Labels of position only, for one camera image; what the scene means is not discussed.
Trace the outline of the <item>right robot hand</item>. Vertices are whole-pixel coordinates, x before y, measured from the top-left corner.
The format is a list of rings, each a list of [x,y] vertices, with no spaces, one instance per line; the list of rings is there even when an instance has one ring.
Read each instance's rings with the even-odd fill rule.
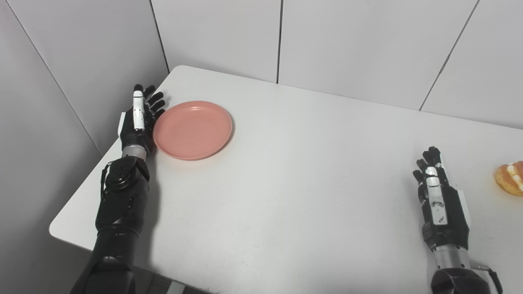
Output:
[[[444,245],[468,250],[469,226],[459,192],[449,184],[441,151],[431,146],[422,156],[416,161],[418,169],[413,176],[418,182],[417,196],[424,218],[423,240],[432,251]]]

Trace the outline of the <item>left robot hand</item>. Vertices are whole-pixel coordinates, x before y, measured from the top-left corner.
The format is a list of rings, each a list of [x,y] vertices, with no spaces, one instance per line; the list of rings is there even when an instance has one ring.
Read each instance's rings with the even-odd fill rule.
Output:
[[[157,92],[154,85],[145,88],[137,84],[133,89],[133,101],[139,101],[142,108],[131,106],[125,112],[119,133],[121,148],[140,147],[149,155],[154,149],[154,127],[165,112],[164,93]]]

